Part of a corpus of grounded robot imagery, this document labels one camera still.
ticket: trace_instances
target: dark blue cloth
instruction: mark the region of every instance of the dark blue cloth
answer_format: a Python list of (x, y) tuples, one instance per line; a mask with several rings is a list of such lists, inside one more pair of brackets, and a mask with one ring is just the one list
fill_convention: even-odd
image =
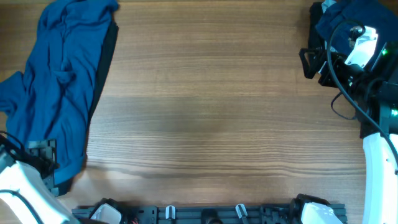
[[(375, 62), (386, 42), (398, 40), (398, 18), (377, 0), (341, 0), (326, 10), (316, 29), (322, 38), (329, 41), (333, 28), (345, 19), (361, 21), (364, 25), (375, 28), (379, 34), (376, 51), (368, 63), (370, 65)], [(340, 28), (332, 43), (338, 52), (345, 55), (352, 51), (348, 41), (351, 28), (349, 24)]]
[(28, 141), (57, 140), (55, 184), (79, 173), (95, 75), (115, 0), (59, 0), (40, 17), (25, 67), (0, 83), (7, 131)]

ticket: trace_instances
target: wooden table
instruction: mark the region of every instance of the wooden table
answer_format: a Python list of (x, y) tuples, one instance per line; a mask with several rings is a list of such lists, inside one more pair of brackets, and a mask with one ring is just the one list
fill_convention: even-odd
[[(312, 1), (122, 2), (109, 76), (69, 208), (287, 203), (299, 193), (364, 207), (359, 123), (304, 78)], [(0, 81), (24, 64), (46, 4), (0, 6)], [(343, 114), (354, 110), (344, 99)], [(0, 129), (6, 117), (0, 114)], [(18, 223), (0, 203), (0, 223)]]

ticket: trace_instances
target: folded blue garment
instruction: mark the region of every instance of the folded blue garment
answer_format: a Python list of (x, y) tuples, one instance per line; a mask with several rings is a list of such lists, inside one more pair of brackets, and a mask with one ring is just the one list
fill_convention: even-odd
[[(377, 0), (341, 0), (331, 5), (316, 25), (320, 36), (329, 41), (333, 28), (345, 19), (355, 19), (364, 25), (377, 30), (376, 51), (368, 64), (372, 65), (382, 50), (384, 44), (398, 40), (397, 16), (380, 4)], [(349, 55), (352, 49), (349, 47), (349, 30), (351, 25), (346, 24), (337, 31), (332, 46), (340, 53)]]
[(101, 48), (115, 0), (58, 0), (40, 17), (25, 73), (0, 83), (7, 131), (28, 141), (57, 140), (55, 184), (79, 173)]

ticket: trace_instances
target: green led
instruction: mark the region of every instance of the green led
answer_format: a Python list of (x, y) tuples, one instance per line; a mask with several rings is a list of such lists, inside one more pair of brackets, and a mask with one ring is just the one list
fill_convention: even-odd
[(398, 110), (397, 109), (392, 109), (391, 110), (391, 115), (392, 116), (398, 116)]

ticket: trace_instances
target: wooden tabletop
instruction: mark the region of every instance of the wooden tabletop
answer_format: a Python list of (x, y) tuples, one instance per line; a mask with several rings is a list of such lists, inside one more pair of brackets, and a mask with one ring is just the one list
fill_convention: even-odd
[[(345, 203), (360, 223), (359, 123), (332, 112), (338, 90), (307, 80), (298, 56), (312, 2), (122, 2), (86, 167), (60, 200), (254, 205), (303, 193)], [(45, 5), (0, 5), (0, 81), (24, 70)], [(354, 113), (343, 98), (336, 109)], [(18, 223), (2, 202), (0, 223)]]

